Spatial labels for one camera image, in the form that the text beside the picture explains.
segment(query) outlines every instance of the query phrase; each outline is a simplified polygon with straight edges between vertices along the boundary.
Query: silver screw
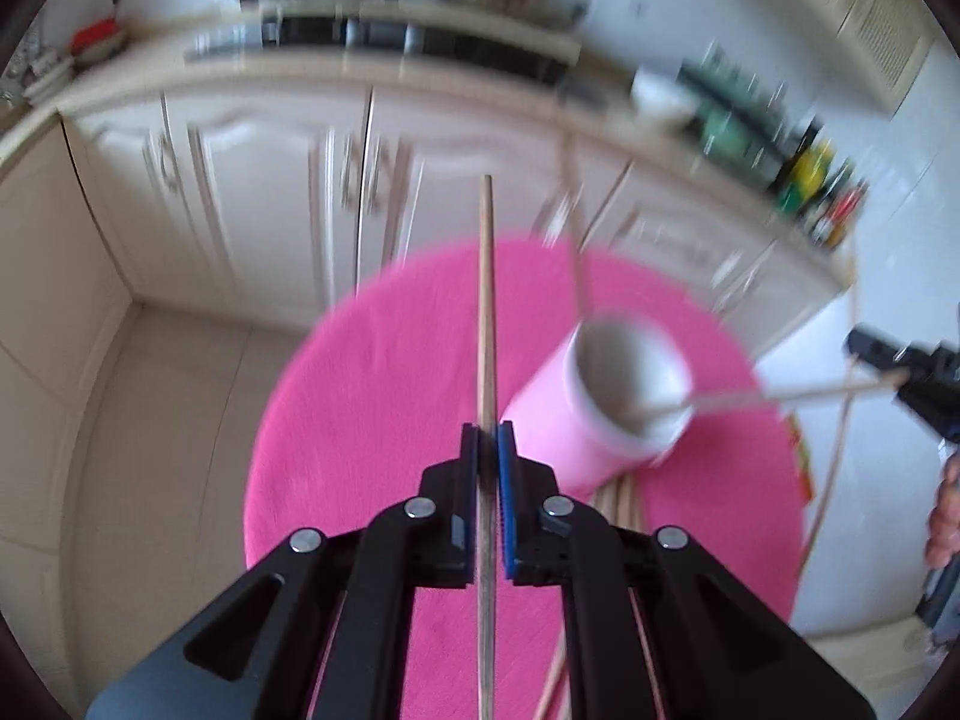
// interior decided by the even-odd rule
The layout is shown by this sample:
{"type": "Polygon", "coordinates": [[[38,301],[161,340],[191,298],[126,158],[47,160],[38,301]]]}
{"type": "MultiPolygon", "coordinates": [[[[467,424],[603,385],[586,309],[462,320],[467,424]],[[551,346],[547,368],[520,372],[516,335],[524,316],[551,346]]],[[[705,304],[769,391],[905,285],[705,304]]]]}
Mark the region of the silver screw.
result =
{"type": "Polygon", "coordinates": [[[690,543],[690,536],[681,528],[668,525],[666,528],[660,528],[656,531],[656,540],[664,549],[683,549],[690,543]]]}
{"type": "Polygon", "coordinates": [[[303,528],[290,536],[290,548],[294,552],[313,552],[323,543],[320,531],[313,528],[303,528]]]}
{"type": "Polygon", "coordinates": [[[437,504],[429,498],[411,498],[403,504],[403,510],[407,512],[407,517],[426,519],[427,517],[433,517],[437,512],[437,504]]]}
{"type": "Polygon", "coordinates": [[[573,514],[573,501],[565,495],[551,495],[544,501],[544,512],[551,517],[566,517],[573,514]]]}

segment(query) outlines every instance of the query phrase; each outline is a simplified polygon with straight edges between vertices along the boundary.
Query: yellow bottle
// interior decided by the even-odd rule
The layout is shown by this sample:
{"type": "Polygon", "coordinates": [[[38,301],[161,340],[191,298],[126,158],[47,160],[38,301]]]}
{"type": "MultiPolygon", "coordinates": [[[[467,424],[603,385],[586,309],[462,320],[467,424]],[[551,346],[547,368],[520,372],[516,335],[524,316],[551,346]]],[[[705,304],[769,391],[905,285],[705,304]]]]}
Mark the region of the yellow bottle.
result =
{"type": "Polygon", "coordinates": [[[836,149],[830,141],[815,143],[800,155],[790,178],[797,185],[803,203],[810,201],[824,185],[834,156],[836,149]]]}

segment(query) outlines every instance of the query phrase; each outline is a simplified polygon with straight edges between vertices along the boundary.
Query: countertop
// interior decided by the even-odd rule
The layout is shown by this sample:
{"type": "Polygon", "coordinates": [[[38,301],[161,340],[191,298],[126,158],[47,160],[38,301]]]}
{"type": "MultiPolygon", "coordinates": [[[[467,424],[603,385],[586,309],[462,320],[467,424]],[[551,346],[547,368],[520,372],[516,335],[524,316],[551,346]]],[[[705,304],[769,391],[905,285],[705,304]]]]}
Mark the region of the countertop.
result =
{"type": "MultiPolygon", "coordinates": [[[[375,50],[283,49],[255,50],[186,61],[196,45],[195,26],[146,40],[123,55],[87,71],[56,98],[47,101],[0,137],[0,177],[38,134],[59,116],[69,118],[85,110],[106,107],[124,98],[212,86],[222,91],[230,83],[298,84],[336,82],[364,87],[391,87],[445,95],[481,103],[486,108],[522,115],[568,131],[646,163],[695,186],[724,205],[731,214],[752,220],[781,242],[787,242],[810,264],[827,271],[846,288],[848,279],[827,253],[816,250],[803,233],[782,220],[765,197],[739,184],[704,158],[693,145],[645,124],[629,97],[607,84],[604,112],[569,101],[554,90],[505,74],[472,69],[451,62],[394,55],[375,50]]],[[[576,74],[592,79],[594,71],[578,66],[576,74]]]]}

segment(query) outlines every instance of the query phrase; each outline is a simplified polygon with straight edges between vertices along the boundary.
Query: white wall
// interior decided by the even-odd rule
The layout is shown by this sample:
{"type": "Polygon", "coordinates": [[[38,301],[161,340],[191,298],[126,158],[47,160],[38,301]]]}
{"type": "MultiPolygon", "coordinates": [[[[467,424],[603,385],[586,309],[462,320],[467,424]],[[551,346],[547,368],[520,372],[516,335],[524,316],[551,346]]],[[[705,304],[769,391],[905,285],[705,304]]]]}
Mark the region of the white wall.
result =
{"type": "MultiPolygon", "coordinates": [[[[123,0],[128,18],[163,22],[227,0],[123,0]]],[[[109,0],[50,0],[45,33],[64,45],[80,26],[109,13],[109,0]]],[[[815,45],[764,0],[594,0],[584,32],[622,59],[675,66],[718,39],[770,82],[790,84],[799,115],[816,110],[842,155],[874,182],[856,240],[857,318],[904,341],[956,339],[960,286],[960,61],[935,47],[892,121],[834,79],[815,45]]],[[[838,378],[851,325],[843,298],[764,361],[771,382],[838,378]]],[[[826,472],[837,408],[800,414],[814,464],[826,472]]],[[[876,398],[854,409],[840,488],[800,591],[795,624],[807,632],[854,629],[909,614],[923,568],[926,512],[939,473],[935,442],[907,415],[876,398]]]]}

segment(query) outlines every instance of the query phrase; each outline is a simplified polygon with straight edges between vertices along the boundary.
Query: pink tablecloth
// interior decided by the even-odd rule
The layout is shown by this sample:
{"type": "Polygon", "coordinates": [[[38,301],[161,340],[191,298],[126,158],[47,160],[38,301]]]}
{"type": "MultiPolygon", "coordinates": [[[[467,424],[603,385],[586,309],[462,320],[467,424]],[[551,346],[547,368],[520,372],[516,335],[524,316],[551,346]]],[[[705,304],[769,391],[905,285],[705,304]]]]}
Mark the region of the pink tablecloth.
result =
{"type": "MultiPolygon", "coordinates": [[[[497,247],[498,395],[503,408],[575,324],[569,255],[497,247]]],[[[672,282],[607,255],[589,258],[595,306],[659,322],[688,356],[697,389],[755,386],[716,319],[672,282]]],[[[393,269],[339,306],[304,343],[272,396],[248,479],[248,565],[296,528],[363,527],[413,495],[421,471],[456,456],[474,421],[476,248],[393,269]]],[[[549,458],[534,458],[549,461],[549,458]]],[[[774,410],[695,418],[661,469],[637,474],[653,527],[682,525],[786,618],[797,591],[800,488],[774,410]]],[[[526,720],[560,629],[559,591],[501,581],[497,716],[526,720]]],[[[473,590],[416,601],[403,716],[475,716],[473,590]]]]}

